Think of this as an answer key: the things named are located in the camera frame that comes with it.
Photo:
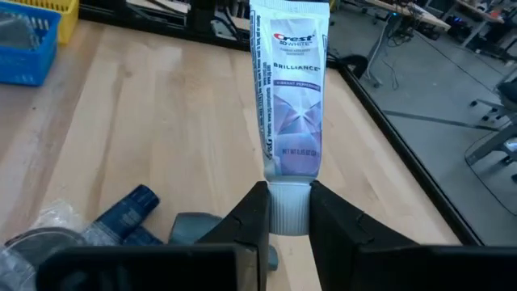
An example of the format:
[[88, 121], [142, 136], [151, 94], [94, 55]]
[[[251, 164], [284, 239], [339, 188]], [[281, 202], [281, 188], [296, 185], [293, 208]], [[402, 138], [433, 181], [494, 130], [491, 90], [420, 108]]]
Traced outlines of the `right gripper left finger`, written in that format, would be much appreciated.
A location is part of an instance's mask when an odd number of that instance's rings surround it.
[[38, 290], [234, 291], [267, 286], [270, 194], [257, 182], [190, 246], [72, 247], [46, 259]]

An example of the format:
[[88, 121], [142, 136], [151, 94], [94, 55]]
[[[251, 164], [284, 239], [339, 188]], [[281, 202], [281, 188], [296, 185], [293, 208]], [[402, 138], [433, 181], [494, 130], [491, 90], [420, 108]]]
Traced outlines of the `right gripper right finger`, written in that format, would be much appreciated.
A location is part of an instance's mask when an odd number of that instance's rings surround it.
[[309, 239], [324, 290], [516, 291], [516, 249], [419, 244], [311, 184]]

